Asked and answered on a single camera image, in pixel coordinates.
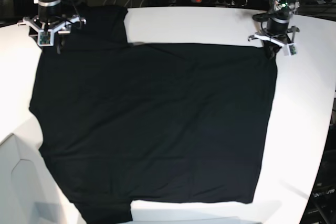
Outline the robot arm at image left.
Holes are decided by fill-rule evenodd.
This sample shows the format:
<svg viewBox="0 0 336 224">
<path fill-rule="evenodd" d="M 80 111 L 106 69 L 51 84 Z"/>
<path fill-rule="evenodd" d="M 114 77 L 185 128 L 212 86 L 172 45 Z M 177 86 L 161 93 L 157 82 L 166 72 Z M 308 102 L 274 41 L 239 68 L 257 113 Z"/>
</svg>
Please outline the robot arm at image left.
<svg viewBox="0 0 336 224">
<path fill-rule="evenodd" d="M 17 25 L 29 27 L 28 35 L 39 48 L 55 47 L 60 54 L 71 29 L 81 29 L 87 22 L 79 15 L 74 0 L 70 1 L 75 9 L 75 14 L 71 16 L 61 13 L 62 0 L 34 0 L 37 15 L 23 17 Z"/>
</svg>

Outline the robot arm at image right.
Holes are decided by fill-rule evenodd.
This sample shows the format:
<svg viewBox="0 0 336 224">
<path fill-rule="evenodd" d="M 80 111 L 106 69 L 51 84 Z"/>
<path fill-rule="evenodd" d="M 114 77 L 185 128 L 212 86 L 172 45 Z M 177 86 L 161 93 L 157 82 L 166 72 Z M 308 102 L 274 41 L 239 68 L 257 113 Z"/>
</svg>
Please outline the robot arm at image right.
<svg viewBox="0 0 336 224">
<path fill-rule="evenodd" d="M 290 20 L 299 8 L 299 0 L 268 0 L 269 10 L 254 14 L 253 21 L 260 23 L 260 30 L 248 40 L 262 41 L 268 59 L 275 58 L 279 51 L 286 56 L 297 54 L 295 36 L 300 32 L 297 26 L 290 26 Z"/>
</svg>

